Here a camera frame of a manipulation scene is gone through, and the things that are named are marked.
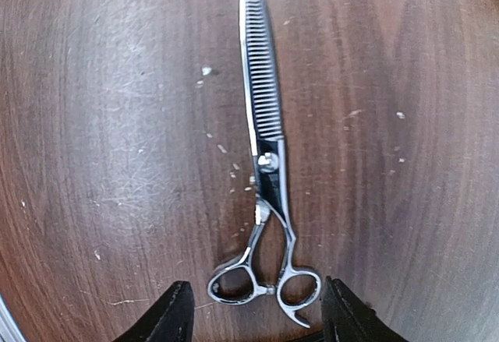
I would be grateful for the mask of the silver thinning scissors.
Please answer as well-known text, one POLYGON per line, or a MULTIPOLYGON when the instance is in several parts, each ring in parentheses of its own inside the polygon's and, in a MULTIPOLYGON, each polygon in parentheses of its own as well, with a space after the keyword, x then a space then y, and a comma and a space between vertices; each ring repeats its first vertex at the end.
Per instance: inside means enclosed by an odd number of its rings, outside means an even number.
POLYGON ((239 0, 239 41, 246 119, 255 178, 254 225, 245 250, 215 270, 208 282, 207 293, 214 301, 226 305, 244 305, 260 296, 273 295, 287 317, 301 327, 309 328, 309 322, 302 318, 299 312, 317 300, 322 283, 316 271, 292 264, 296 234, 288 208, 285 132, 267 0, 239 0), (252 261, 265 224, 271 215, 275 215, 281 223, 285 249, 276 284, 264 284, 257 279, 252 261), (220 279, 235 270, 247 273, 252 288, 241 297, 230 298, 222 295, 220 279), (307 298, 298 303, 286 301, 286 283, 301 276, 313 278, 315 288, 307 298))

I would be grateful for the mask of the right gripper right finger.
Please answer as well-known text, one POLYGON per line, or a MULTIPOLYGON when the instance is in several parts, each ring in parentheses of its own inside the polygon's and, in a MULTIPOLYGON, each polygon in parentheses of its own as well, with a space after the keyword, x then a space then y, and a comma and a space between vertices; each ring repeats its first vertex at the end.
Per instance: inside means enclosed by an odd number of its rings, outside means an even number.
POLYGON ((323 329, 308 341, 406 341, 339 278, 326 277, 321 299, 323 329))

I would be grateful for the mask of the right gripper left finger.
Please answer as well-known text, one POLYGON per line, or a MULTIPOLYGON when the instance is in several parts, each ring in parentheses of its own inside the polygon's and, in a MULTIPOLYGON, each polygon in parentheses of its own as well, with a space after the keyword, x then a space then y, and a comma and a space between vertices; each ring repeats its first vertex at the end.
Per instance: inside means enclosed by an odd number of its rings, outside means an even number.
POLYGON ((191 341, 194 294, 190 282, 177 280, 117 342, 191 341))

